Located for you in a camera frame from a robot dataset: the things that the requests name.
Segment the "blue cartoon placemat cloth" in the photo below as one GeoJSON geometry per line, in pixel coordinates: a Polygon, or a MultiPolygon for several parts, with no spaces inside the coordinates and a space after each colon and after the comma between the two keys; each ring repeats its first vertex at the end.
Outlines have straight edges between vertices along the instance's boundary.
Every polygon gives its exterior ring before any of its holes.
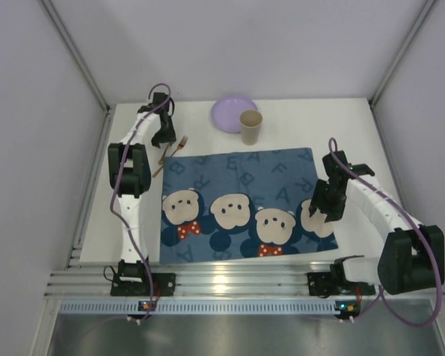
{"type": "Polygon", "coordinates": [[[332,224],[310,214],[310,148],[168,158],[162,264],[208,263],[337,249],[332,224]]]}

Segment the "gold spoon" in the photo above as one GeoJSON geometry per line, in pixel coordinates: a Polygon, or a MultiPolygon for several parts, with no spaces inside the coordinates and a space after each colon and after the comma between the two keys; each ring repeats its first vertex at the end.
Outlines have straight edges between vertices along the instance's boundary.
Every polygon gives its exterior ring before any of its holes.
{"type": "Polygon", "coordinates": [[[162,154],[162,156],[160,157],[160,159],[159,159],[159,161],[158,161],[159,165],[162,165],[162,164],[163,164],[164,159],[165,159],[165,157],[166,157],[166,153],[167,153],[169,147],[170,147],[170,146],[167,146],[167,148],[163,151],[163,154],[162,154]]]}

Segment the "copper fork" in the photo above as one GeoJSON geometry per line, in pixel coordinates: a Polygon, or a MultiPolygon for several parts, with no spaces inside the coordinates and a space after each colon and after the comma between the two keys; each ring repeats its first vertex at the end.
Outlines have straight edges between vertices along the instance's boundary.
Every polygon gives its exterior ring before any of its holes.
{"type": "MultiPolygon", "coordinates": [[[[187,143],[187,141],[188,141],[187,136],[184,136],[183,138],[181,138],[176,149],[171,153],[170,157],[172,157],[177,151],[182,150],[185,147],[185,144],[187,143]]],[[[164,165],[164,163],[162,165],[159,165],[159,167],[155,170],[155,172],[152,174],[153,178],[158,176],[159,172],[163,169],[163,165],[164,165]]]]}

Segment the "purple plastic plate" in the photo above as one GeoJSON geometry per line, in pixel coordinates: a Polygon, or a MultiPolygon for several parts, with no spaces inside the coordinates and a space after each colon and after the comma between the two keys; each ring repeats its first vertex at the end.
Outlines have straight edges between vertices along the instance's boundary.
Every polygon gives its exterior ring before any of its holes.
{"type": "Polygon", "coordinates": [[[249,110],[257,111],[254,101],[243,95],[229,95],[217,100],[211,108],[214,126],[229,134],[240,132],[240,115],[249,110]]]}

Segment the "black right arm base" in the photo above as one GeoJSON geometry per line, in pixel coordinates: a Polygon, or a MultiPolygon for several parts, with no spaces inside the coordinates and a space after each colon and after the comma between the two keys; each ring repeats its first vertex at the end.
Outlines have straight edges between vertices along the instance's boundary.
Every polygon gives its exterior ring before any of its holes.
{"type": "Polygon", "coordinates": [[[309,272],[306,276],[310,296],[323,298],[339,295],[356,296],[358,292],[361,296],[372,296],[376,293],[374,286],[367,283],[339,281],[330,272],[309,272]]]}

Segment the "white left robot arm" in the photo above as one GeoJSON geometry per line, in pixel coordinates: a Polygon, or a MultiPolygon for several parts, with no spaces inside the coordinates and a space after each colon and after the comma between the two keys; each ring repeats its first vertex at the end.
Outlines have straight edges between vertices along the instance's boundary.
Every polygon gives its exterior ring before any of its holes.
{"type": "Polygon", "coordinates": [[[156,92],[136,114],[135,123],[119,141],[108,146],[108,173],[112,188],[110,210],[122,224],[122,252],[119,273],[126,279],[143,277],[148,249],[140,242],[140,205],[151,187],[152,173],[147,147],[175,140],[168,113],[169,94],[156,92]]]}

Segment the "beige paper cup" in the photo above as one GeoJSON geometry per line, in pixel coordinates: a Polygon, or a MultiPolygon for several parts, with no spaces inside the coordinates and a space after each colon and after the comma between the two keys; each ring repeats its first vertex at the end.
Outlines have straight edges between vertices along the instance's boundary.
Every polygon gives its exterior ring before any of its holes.
{"type": "Polygon", "coordinates": [[[240,133],[245,145],[255,145],[263,123],[262,114],[256,110],[244,111],[240,115],[240,133]]]}

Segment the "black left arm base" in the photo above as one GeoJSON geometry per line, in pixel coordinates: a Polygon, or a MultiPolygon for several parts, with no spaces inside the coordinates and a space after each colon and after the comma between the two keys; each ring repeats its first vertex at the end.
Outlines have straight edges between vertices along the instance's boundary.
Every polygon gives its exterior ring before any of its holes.
{"type": "Polygon", "coordinates": [[[103,277],[111,283],[113,297],[150,297],[151,283],[154,297],[171,297],[176,288],[175,273],[152,272],[149,277],[142,263],[121,261],[117,269],[105,266],[103,277]]]}

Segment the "aluminium mounting rail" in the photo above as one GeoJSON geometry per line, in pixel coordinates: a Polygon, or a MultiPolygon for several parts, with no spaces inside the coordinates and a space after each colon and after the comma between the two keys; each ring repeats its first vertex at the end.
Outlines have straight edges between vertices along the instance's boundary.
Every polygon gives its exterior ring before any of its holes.
{"type": "MultiPolygon", "coordinates": [[[[209,263],[153,266],[154,273],[176,275],[175,298],[275,298],[289,299],[309,295],[309,272],[327,272],[323,262],[300,263],[209,263]]],[[[46,297],[108,297],[111,276],[103,266],[71,266],[50,274],[46,297]]]]}

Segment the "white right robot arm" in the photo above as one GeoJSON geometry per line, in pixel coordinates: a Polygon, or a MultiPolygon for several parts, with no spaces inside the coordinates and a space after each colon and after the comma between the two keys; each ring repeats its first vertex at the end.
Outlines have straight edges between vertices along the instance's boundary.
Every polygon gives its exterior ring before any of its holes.
{"type": "Polygon", "coordinates": [[[380,186],[366,164],[351,165],[344,151],[323,157],[326,180],[318,180],[307,209],[316,226],[342,219],[346,203],[355,204],[383,241],[375,257],[341,257],[330,269],[341,283],[382,286],[389,294],[441,287],[445,281],[444,233],[406,213],[380,186]]]}

